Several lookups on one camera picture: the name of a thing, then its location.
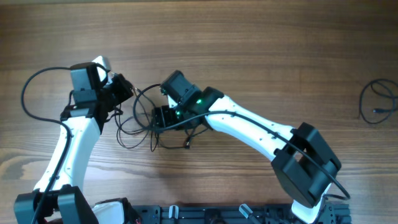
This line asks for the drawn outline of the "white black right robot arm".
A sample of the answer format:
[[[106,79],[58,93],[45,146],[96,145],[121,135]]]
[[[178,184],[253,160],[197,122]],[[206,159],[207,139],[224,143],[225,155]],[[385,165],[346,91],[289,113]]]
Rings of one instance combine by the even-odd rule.
[[[304,223],[321,217],[325,196],[341,162],[312,125],[298,128],[256,115],[212,87],[200,90],[179,70],[160,84],[168,104],[153,111],[155,128],[191,129],[202,124],[229,134],[270,162],[277,179],[292,197],[293,216]]]

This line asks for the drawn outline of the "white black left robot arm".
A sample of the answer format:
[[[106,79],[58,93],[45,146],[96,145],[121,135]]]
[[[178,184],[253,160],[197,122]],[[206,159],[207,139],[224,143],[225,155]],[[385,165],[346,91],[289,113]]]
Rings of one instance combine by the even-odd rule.
[[[42,178],[31,193],[14,203],[18,223],[46,223],[60,212],[57,223],[135,223],[138,214],[126,198],[105,200],[91,207],[81,188],[91,152],[103,126],[121,115],[117,105],[133,96],[132,84],[121,74],[108,77],[103,62],[86,62],[68,68],[73,90],[56,121],[60,137]]]

